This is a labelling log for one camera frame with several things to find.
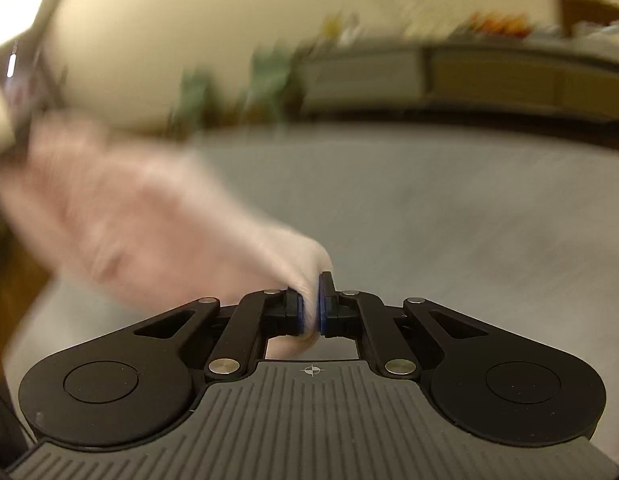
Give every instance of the gray ribbed plate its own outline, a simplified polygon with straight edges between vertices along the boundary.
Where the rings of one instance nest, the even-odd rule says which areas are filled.
[[[178,428],[115,452],[44,443],[12,473],[36,480],[607,480],[619,468],[585,438],[516,448],[442,418],[416,383],[364,361],[262,362],[210,386]]]

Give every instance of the triangular cutout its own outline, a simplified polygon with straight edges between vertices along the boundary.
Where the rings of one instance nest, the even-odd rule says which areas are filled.
[[[182,310],[173,316],[165,317],[151,325],[139,328],[134,331],[134,334],[145,337],[156,337],[158,339],[169,339],[176,335],[176,332],[178,332],[194,314],[196,314],[195,310]]]
[[[443,314],[439,310],[431,310],[431,316],[435,319],[443,330],[447,332],[454,339],[467,339],[468,337],[480,337],[481,335],[487,335],[487,332],[459,321],[447,314]]]

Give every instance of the wall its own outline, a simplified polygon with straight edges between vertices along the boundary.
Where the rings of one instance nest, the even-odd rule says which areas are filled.
[[[372,26],[396,26],[402,10],[457,23],[476,9],[527,12],[552,22],[552,0],[62,0],[46,51],[65,95],[118,125],[162,121],[183,67],[214,69],[223,96],[240,94],[258,44],[310,38],[323,16],[357,11]]]

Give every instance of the silver screw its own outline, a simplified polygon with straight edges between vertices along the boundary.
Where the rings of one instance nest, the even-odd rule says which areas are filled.
[[[214,359],[209,363],[209,370],[215,374],[227,375],[232,374],[240,368],[240,363],[235,359]]]
[[[385,363],[385,370],[390,374],[407,375],[416,370],[416,365],[409,359],[392,359]]]

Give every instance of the towel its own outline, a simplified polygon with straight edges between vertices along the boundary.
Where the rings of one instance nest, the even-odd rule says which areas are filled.
[[[289,286],[304,300],[304,334],[270,340],[267,357],[296,355],[318,337],[327,252],[238,202],[196,150],[47,114],[32,124],[26,154],[0,160],[0,210],[43,264],[148,314]]]

